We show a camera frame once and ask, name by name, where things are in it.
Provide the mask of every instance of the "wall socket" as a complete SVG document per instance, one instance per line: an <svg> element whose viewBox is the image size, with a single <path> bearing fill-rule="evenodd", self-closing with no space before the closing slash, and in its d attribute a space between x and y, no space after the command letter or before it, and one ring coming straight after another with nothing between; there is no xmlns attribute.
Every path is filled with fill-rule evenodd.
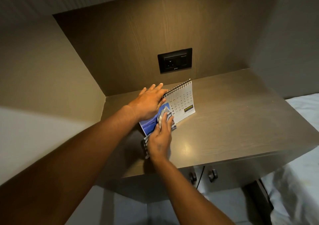
<svg viewBox="0 0 319 225"><path fill-rule="evenodd" d="M192 54L193 49L189 48L157 55L161 74L169 71L191 68Z"/></svg>

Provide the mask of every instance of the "hand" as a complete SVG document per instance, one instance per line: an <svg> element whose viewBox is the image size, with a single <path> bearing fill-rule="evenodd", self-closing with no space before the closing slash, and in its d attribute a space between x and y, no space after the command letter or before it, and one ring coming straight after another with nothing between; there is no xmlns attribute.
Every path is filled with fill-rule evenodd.
<svg viewBox="0 0 319 225"><path fill-rule="evenodd" d="M150 119L158 113L160 106L166 101L162 97L168 91L162 87L163 83L160 83L156 88L153 84L148 90L144 87L138 97L129 103L137 115L138 121Z"/></svg>
<svg viewBox="0 0 319 225"><path fill-rule="evenodd" d="M154 132L150 135L147 143L147 150L149 152L152 162L167 159L168 147L172 141L171 131L174 116L167 120L167 112L162 118L162 129L157 124Z"/></svg>

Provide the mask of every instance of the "wooden tabletop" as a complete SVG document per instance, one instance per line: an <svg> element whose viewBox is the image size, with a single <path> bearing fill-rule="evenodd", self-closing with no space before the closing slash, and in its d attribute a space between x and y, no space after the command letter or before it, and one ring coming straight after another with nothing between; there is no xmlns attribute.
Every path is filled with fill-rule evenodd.
<svg viewBox="0 0 319 225"><path fill-rule="evenodd" d="M317 130L250 69L195 79L192 85L196 113L172 132L169 159L178 168L318 145ZM138 93L107 97L102 119ZM143 159L143 138L137 125L111 155L103 174L121 178L153 172Z"/></svg>

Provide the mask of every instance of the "forearm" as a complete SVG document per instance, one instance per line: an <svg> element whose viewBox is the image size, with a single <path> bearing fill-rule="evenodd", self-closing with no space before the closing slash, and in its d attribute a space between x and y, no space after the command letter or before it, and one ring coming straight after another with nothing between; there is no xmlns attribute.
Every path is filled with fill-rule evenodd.
<svg viewBox="0 0 319 225"><path fill-rule="evenodd" d="M2 185L1 220L4 224L64 224L137 122L132 109L124 106Z"/></svg>
<svg viewBox="0 0 319 225"><path fill-rule="evenodd" d="M233 224L200 194L168 160L153 161L162 178L180 224Z"/></svg>

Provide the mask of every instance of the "wooden cabinet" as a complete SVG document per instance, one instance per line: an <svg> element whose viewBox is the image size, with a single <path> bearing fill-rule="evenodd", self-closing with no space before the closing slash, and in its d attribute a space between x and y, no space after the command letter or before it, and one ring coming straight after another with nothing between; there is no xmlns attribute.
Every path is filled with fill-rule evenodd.
<svg viewBox="0 0 319 225"><path fill-rule="evenodd" d="M195 171L197 180L205 165L199 189L244 186L319 144L318 131L250 69L195 79L192 85L196 113L172 132L169 159L187 178ZM107 97L102 118L137 95ZM111 155L98 185L142 202L166 198L152 164L143 159L143 137L136 125ZM210 183L212 169L218 179Z"/></svg>

